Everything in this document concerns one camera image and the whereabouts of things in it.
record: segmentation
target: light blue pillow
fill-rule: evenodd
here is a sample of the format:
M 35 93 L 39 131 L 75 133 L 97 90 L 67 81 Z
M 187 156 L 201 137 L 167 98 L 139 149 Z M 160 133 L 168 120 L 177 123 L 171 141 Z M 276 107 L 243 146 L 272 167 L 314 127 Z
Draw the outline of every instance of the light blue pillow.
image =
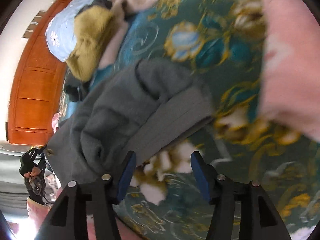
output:
M 60 61 L 64 62 L 76 45 L 74 17 L 79 10 L 94 0 L 73 0 L 49 23 L 45 32 L 48 48 Z

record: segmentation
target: pink object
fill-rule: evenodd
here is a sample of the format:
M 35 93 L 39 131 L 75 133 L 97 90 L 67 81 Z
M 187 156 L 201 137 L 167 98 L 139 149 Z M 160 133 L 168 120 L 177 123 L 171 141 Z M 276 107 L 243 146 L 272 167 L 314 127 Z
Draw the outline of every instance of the pink object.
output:
M 55 113 L 52 121 L 51 121 L 51 126 L 53 129 L 53 133 L 56 133 L 56 131 L 58 130 L 58 123 L 59 123 L 59 119 L 60 119 L 60 113 Z
M 57 191 L 57 198 L 61 192 L 62 192 L 62 188 L 59 188 Z M 34 221 L 36 225 L 36 231 L 38 231 L 45 217 L 49 213 L 50 207 L 43 206 L 37 202 L 34 202 L 30 198 L 28 198 L 27 208 L 28 208 L 29 219 Z M 119 233 L 122 240 L 142 240 L 132 230 L 130 230 L 127 226 L 125 226 L 120 220 L 117 219 L 116 222 L 117 222 Z M 87 216 L 87 230 L 88 230 L 89 240 L 96 240 L 93 219 L 88 216 Z
M 259 113 L 320 142 L 320 26 L 302 0 L 263 0 Z

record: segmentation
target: floral blanket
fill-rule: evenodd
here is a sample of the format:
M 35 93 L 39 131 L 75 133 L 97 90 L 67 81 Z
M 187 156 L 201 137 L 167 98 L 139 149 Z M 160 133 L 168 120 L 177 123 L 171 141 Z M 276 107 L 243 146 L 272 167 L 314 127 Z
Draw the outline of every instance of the floral blanket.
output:
M 205 239 L 214 207 L 186 161 L 193 150 L 234 181 L 259 180 L 290 233 L 318 222 L 319 145 L 256 114 L 265 27 L 260 0 L 159 0 L 132 24 L 114 69 L 168 57 L 205 80 L 215 107 L 212 124 L 139 167 L 115 207 L 145 239 Z

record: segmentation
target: person's hand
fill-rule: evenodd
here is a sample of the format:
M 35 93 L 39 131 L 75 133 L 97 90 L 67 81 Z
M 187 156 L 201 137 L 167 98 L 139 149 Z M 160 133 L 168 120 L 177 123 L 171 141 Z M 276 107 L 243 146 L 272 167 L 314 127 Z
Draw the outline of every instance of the person's hand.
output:
M 32 168 L 31 172 L 27 172 L 27 173 L 24 174 L 24 177 L 28 179 L 28 178 L 30 178 L 30 176 L 34 177 L 34 176 L 39 175 L 40 173 L 41 173 L 41 170 L 38 167 L 34 166 Z

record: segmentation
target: silver screw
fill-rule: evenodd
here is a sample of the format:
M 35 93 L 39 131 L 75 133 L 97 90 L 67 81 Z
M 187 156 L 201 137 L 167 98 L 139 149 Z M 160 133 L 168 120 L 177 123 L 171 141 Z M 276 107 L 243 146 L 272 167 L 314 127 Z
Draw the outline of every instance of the silver screw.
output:
M 252 184 L 252 186 L 254 186 L 254 187 L 259 187 L 259 186 L 260 186 L 260 183 L 259 183 L 259 181 L 257 181 L 257 180 L 251 181 L 251 184 Z
M 103 180 L 109 180 L 109 179 L 111 179 L 111 175 L 110 174 L 104 174 L 104 175 L 102 175 L 102 177 L 101 177 Z
M 218 175 L 217 175 L 217 179 L 218 179 L 218 180 L 225 180 L 225 179 L 226 179 L 226 176 L 224 176 L 223 174 L 218 174 Z
M 72 180 L 68 183 L 68 187 L 74 187 L 76 184 L 77 183 L 74 180 Z

